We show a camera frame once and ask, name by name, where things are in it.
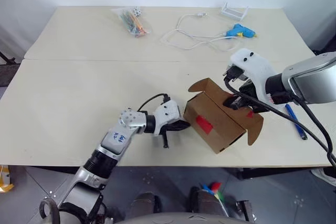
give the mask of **yellow object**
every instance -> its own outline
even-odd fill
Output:
[[[8,165],[0,165],[0,193],[6,193],[13,187],[9,178]]]

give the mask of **cable connector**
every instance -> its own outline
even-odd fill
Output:
[[[163,94],[163,103],[170,101],[170,96],[168,94]]]
[[[197,15],[198,17],[204,17],[204,16],[207,15],[207,13],[197,13],[196,15]]]
[[[225,78],[224,80],[231,81],[233,79],[237,79],[239,76],[241,76],[244,73],[243,69],[237,67],[237,66],[232,66],[230,67],[226,73],[225,73]]]

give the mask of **table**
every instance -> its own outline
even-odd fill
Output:
[[[190,8],[147,10],[156,10],[157,14],[177,12],[171,19],[167,16],[166,23],[172,26],[176,17],[191,11]],[[55,12],[0,100],[0,163],[82,165],[125,107],[137,109],[152,95],[166,92],[183,111],[187,100],[194,96],[187,89],[195,81],[210,77],[224,86],[222,73],[232,52],[217,53],[206,46],[181,51],[160,45],[156,39],[166,30],[159,29],[151,12],[149,22],[153,34],[147,38],[127,37],[129,34],[119,23],[111,29],[103,18],[93,18],[90,23],[90,16],[97,17],[107,11],[106,7],[62,7]],[[256,21],[259,37],[246,39],[244,44],[268,58],[277,71],[313,55],[282,10],[252,9],[249,14],[264,19],[270,29],[266,36],[262,32],[266,33],[266,26]],[[248,17],[244,20],[246,23],[251,22]],[[62,20],[77,30],[67,30]],[[91,33],[84,34],[88,28]],[[105,40],[104,35],[108,33],[122,39]],[[92,34],[96,40],[89,44],[87,39]],[[280,39],[278,34],[288,34],[290,38],[276,41]],[[72,43],[65,42],[65,37]],[[158,103],[153,101],[147,109],[152,111]],[[311,106],[333,140],[336,130],[330,111],[335,107],[335,103]],[[316,129],[301,109],[296,106],[293,109],[303,124]],[[169,132],[169,149],[162,147],[161,139],[142,134],[134,137],[120,165],[298,167],[329,164],[326,153],[317,143],[311,138],[302,141],[292,123],[272,113],[263,116],[263,130],[252,146],[247,145],[244,135],[216,155],[192,128]]]

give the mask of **red tape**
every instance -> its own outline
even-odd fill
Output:
[[[253,115],[254,115],[254,112],[253,111],[250,111],[246,116],[248,118],[253,118]]]
[[[210,131],[213,129],[212,124],[209,123],[205,117],[198,115],[196,117],[196,123],[201,127],[201,129],[205,132],[205,134],[209,134]]]

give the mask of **blue pen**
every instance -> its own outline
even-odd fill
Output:
[[[294,111],[292,110],[292,108],[290,107],[290,105],[289,105],[289,104],[286,104],[285,107],[286,107],[286,109],[287,109],[287,111],[288,111],[289,116],[290,116],[291,118],[293,118],[293,119],[295,119],[295,120],[298,121],[298,119],[297,119],[297,117],[295,116]],[[296,125],[296,124],[295,124],[295,127],[296,127],[297,131],[299,132],[301,138],[302,138],[303,140],[307,140],[308,138],[307,138],[307,135],[306,135],[305,131],[304,131],[300,126],[298,126],[298,125]]]

